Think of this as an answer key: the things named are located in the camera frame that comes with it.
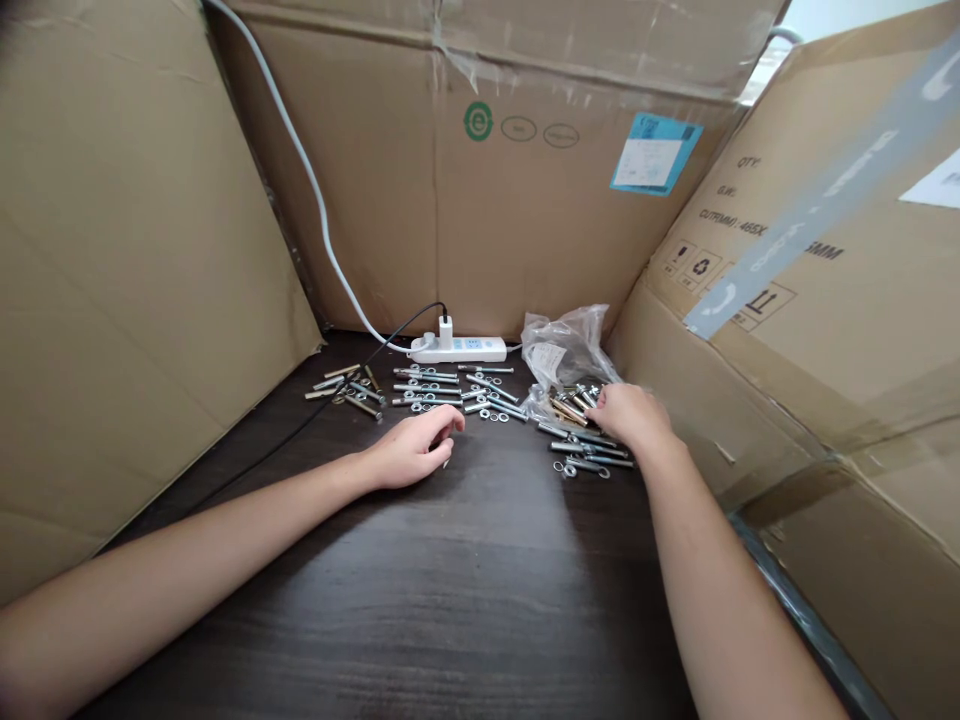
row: plastic bag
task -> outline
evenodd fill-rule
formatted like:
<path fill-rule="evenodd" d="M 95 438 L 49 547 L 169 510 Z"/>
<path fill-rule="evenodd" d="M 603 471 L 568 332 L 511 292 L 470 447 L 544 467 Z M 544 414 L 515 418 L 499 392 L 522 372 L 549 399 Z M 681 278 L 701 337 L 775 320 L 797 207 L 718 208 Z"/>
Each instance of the plastic bag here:
<path fill-rule="evenodd" d="M 609 305 L 590 305 L 568 312 L 559 320 L 527 313 L 520 340 L 524 361 L 536 378 L 523 403 L 537 420 L 556 421 L 550 406 L 550 388 L 562 390 L 584 380 L 602 384 L 623 382 L 600 349 L 603 316 Z"/>

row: green recycling logo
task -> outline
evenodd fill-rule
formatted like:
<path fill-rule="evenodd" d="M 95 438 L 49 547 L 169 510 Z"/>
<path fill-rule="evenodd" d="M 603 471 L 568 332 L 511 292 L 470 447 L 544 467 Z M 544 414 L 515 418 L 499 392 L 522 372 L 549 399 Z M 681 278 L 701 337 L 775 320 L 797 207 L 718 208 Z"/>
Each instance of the green recycling logo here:
<path fill-rule="evenodd" d="M 485 102 L 475 102 L 467 108 L 463 116 L 463 126 L 467 130 L 467 137 L 476 142 L 486 140 L 493 130 L 493 113 Z"/>

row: human hand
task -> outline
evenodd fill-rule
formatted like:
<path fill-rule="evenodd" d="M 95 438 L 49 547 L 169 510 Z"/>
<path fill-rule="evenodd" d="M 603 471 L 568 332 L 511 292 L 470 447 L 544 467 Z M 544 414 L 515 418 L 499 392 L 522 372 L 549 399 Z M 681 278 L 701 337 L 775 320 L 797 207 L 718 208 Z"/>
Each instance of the human hand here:
<path fill-rule="evenodd" d="M 637 456 L 679 442 L 663 404 L 636 385 L 606 385 L 597 399 L 597 408 L 587 410 L 586 414 L 610 435 L 626 443 Z"/>
<path fill-rule="evenodd" d="M 378 488 L 402 488 L 422 480 L 450 459 L 454 428 L 463 431 L 464 420 L 452 405 L 402 420 L 361 453 Z"/>

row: human arm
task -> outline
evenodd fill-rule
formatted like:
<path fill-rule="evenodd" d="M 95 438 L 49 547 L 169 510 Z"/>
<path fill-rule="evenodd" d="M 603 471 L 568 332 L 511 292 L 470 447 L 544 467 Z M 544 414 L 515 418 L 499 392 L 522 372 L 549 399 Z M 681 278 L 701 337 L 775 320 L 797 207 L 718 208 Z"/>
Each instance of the human arm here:
<path fill-rule="evenodd" d="M 429 475 L 463 427 L 450 406 L 409 418 L 368 450 L 123 545 L 7 606 L 0 717 L 69 716 L 342 507 Z"/>
<path fill-rule="evenodd" d="M 846 718 L 663 406 L 634 385 L 608 385 L 587 414 L 640 464 L 670 616 L 700 716 Z"/>

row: wooden tabletop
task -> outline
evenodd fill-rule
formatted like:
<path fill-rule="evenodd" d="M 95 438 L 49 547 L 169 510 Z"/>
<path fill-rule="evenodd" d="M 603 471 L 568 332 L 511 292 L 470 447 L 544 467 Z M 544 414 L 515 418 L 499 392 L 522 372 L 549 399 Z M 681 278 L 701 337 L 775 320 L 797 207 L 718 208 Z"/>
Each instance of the wooden tabletop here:
<path fill-rule="evenodd" d="M 308 417 L 325 371 L 375 348 L 328 339 L 115 544 L 195 510 Z M 520 353 L 507 364 L 525 396 Z M 407 365 L 384 351 L 373 367 L 389 388 Z M 328 407 L 203 507 L 365 448 L 408 411 L 384 414 Z M 79 717 L 695 717 L 640 475 L 562 480 L 551 439 L 469 417 L 445 470 L 328 520 Z"/>

